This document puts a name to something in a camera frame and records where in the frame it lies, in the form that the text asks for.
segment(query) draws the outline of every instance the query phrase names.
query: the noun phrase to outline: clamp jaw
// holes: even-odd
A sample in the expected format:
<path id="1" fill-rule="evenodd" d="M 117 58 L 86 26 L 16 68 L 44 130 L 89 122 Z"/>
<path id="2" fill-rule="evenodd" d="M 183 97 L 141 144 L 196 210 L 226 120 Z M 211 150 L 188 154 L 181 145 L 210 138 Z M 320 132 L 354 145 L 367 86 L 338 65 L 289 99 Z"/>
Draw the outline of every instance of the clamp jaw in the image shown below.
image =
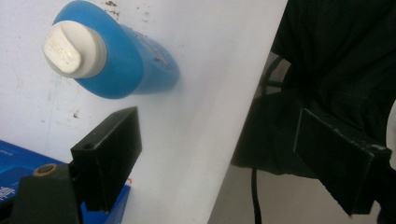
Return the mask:
<path id="1" fill-rule="evenodd" d="M 111 114 L 71 148 L 69 164 L 46 164 L 21 180 L 9 223 L 83 223 L 83 202 L 109 212 L 141 150 L 137 108 Z"/>
<path id="2" fill-rule="evenodd" d="M 378 224 L 396 223 L 392 151 L 329 114 L 303 109 L 294 152 L 350 216 L 381 205 Z"/>

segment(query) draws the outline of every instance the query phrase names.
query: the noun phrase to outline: white surface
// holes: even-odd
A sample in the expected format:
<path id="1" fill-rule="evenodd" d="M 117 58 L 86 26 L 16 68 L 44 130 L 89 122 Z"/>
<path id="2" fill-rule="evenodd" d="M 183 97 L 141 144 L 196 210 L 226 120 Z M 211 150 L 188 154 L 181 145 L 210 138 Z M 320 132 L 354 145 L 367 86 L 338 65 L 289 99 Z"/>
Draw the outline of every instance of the white surface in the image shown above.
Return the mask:
<path id="1" fill-rule="evenodd" d="M 71 161 L 69 149 L 110 113 L 137 105 L 143 152 L 123 223 L 206 223 L 286 0 L 95 3 L 178 62 L 170 92 L 99 98 L 60 77 L 41 50 L 68 1 L 0 1 L 0 139 Z"/>
<path id="2" fill-rule="evenodd" d="M 387 147 L 393 150 L 390 166 L 396 169 L 396 101 L 390 110 L 387 124 Z"/>

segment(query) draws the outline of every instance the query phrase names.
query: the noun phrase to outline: blue box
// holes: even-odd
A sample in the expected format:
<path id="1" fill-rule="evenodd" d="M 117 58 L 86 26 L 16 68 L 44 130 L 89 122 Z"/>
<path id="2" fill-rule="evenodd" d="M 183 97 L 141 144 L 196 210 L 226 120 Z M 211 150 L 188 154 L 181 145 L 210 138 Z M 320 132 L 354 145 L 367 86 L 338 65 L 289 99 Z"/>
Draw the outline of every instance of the blue box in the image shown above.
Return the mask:
<path id="1" fill-rule="evenodd" d="M 49 157 L 40 155 L 25 148 L 17 147 L 0 140 L 0 210 L 5 209 L 15 197 L 24 176 L 32 175 L 33 171 L 48 163 L 63 164 Z M 84 223 L 86 224 L 118 224 L 121 223 L 130 187 L 125 185 L 110 213 L 88 212 L 84 203 L 81 205 Z"/>

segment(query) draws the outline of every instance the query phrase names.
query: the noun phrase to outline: dirt spot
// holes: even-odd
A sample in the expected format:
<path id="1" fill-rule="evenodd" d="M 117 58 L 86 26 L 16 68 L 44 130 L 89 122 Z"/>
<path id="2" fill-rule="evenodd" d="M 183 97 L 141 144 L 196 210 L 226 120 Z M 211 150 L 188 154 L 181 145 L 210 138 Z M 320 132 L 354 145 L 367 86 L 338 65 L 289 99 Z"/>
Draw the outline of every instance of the dirt spot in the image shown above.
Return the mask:
<path id="1" fill-rule="evenodd" d="M 105 9 L 105 12 L 107 12 L 107 13 L 109 13 L 109 14 L 113 14 L 114 16 L 116 16 L 116 21 L 119 20 L 120 13 L 119 13 L 118 11 L 115 11 L 115 10 L 107 10 L 107 9 Z"/>
<path id="2" fill-rule="evenodd" d="M 110 7 L 116 7 L 116 6 L 117 6 L 117 4 L 115 4 L 113 1 L 105 2 L 105 4 L 106 4 L 107 6 L 110 6 Z"/>
<path id="3" fill-rule="evenodd" d="M 79 113 L 79 110 L 76 111 L 76 112 L 73 114 L 73 118 L 78 119 L 78 113 Z"/>

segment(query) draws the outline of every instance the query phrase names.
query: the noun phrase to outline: stain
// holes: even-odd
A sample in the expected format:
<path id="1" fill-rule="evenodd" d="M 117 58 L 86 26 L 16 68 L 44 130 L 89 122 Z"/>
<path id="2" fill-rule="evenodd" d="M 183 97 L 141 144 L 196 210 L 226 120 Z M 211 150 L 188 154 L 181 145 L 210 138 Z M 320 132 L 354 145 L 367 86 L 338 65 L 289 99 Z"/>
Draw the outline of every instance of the stain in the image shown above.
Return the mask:
<path id="1" fill-rule="evenodd" d="M 117 6 L 117 4 L 115 4 L 113 1 L 105 2 L 105 4 L 106 4 L 107 6 L 110 6 L 110 7 L 116 7 L 116 6 Z"/>
<path id="2" fill-rule="evenodd" d="M 70 120 L 70 119 L 66 119 L 66 120 L 55 120 L 55 121 L 53 121 L 53 122 L 55 122 L 56 124 L 61 125 L 62 127 L 65 127 L 65 128 L 72 128 L 72 125 L 70 125 L 70 123 L 71 123 L 71 120 Z"/>
<path id="3" fill-rule="evenodd" d="M 52 101 L 52 91 L 49 91 L 49 97 L 47 98 L 47 100 L 48 100 L 49 102 Z"/>
<path id="4" fill-rule="evenodd" d="M 21 92 L 23 82 L 19 72 L 13 64 L 0 63 L 2 68 L 2 82 L 0 82 L 0 98 L 18 95 Z"/>
<path id="5" fill-rule="evenodd" d="M 120 17 L 120 13 L 118 12 L 118 11 L 115 11 L 115 10 L 107 10 L 107 9 L 105 9 L 105 12 L 107 12 L 107 13 L 109 13 L 109 14 L 113 14 L 114 16 L 116 16 L 116 21 L 118 21 L 119 20 L 119 17 Z"/>
<path id="6" fill-rule="evenodd" d="M 78 119 L 78 113 L 79 113 L 79 110 L 77 110 L 77 111 L 73 114 L 73 118 Z"/>

